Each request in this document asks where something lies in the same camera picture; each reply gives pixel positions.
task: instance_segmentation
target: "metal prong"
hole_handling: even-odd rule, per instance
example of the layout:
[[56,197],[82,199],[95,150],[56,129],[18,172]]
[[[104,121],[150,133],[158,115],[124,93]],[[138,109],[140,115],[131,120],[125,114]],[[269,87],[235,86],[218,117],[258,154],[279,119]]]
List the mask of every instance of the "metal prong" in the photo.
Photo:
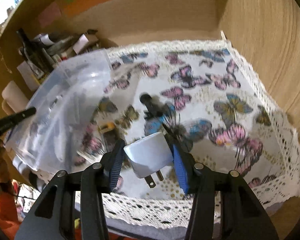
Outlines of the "metal prong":
[[151,175],[146,176],[146,177],[145,177],[145,180],[146,180],[146,183],[148,184],[148,186],[149,186],[150,188],[155,187],[155,183],[154,183],[154,180],[152,179]]
[[164,180],[161,171],[156,171],[155,174],[157,174],[157,177],[158,177],[158,179],[159,179],[160,181],[163,181],[163,180]]

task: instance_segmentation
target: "shelf clutter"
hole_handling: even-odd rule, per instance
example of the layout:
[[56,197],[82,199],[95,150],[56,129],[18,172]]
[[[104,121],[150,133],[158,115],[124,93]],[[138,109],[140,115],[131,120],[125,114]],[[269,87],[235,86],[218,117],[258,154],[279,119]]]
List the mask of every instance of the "shelf clutter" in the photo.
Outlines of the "shelf clutter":
[[[18,52],[24,62],[17,69],[29,89],[36,90],[59,62],[99,49],[96,32],[96,30],[87,30],[83,34],[41,33],[30,40],[24,30],[19,29],[17,34],[23,46],[18,49]],[[38,86],[33,86],[31,79],[35,80]]]

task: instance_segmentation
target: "black cable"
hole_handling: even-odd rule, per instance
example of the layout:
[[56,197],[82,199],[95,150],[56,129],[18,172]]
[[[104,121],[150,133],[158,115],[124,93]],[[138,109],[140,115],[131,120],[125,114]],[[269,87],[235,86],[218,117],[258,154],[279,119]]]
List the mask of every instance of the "black cable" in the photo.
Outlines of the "black cable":
[[10,192],[8,192],[8,194],[10,194],[11,196],[14,196],[14,197],[22,197],[22,198],[27,198],[27,199],[36,200],[36,199],[34,199],[34,198],[30,198],[30,197],[26,197],[26,196],[14,195],[14,194],[12,194],[12,193],[10,193]]

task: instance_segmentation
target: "pink sticky note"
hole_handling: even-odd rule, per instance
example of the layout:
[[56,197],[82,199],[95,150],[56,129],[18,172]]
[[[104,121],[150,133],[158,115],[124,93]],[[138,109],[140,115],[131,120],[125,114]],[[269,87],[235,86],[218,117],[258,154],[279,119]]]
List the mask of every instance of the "pink sticky note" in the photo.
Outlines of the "pink sticky note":
[[44,28],[59,17],[61,17],[59,5],[56,2],[53,2],[39,14],[38,21],[41,28]]

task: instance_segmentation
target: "blue butterfly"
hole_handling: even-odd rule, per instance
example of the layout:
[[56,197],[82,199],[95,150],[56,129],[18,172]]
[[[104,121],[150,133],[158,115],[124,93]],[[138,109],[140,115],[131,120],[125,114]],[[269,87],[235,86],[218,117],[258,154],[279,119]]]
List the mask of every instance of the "blue butterfly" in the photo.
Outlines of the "blue butterfly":
[[253,111],[253,108],[235,94],[227,93],[226,95],[228,102],[215,101],[213,108],[221,115],[228,129],[233,123],[236,123],[238,119],[237,112],[240,114],[249,114]]
[[193,143],[202,140],[212,128],[210,121],[201,118],[192,120],[184,125],[180,124],[180,114],[177,117],[176,109],[171,103],[166,103],[162,112],[164,113],[163,116],[150,119],[146,122],[144,129],[145,136],[159,132],[164,123],[178,138],[181,147],[186,152],[190,152]]
[[223,56],[230,55],[227,49],[222,50],[196,50],[191,51],[190,54],[197,56],[204,56],[206,58],[212,59],[215,62],[225,62]]
[[141,58],[148,57],[148,53],[144,52],[144,53],[132,53],[128,55],[122,55],[120,59],[122,60],[123,63],[127,64],[127,63],[133,63],[134,60],[137,59],[138,57]]

